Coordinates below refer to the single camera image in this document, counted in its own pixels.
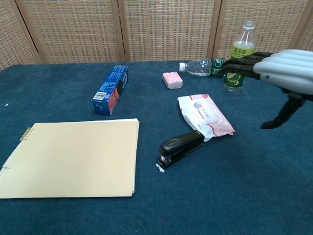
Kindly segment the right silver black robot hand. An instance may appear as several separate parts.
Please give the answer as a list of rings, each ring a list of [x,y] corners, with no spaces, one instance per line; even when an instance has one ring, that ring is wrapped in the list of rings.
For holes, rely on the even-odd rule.
[[[223,63],[220,75],[236,73],[265,81],[279,87],[288,100],[278,116],[261,125],[261,129],[275,129],[286,123],[306,101],[313,100],[313,53],[301,49],[280,52],[257,51],[242,58]]]

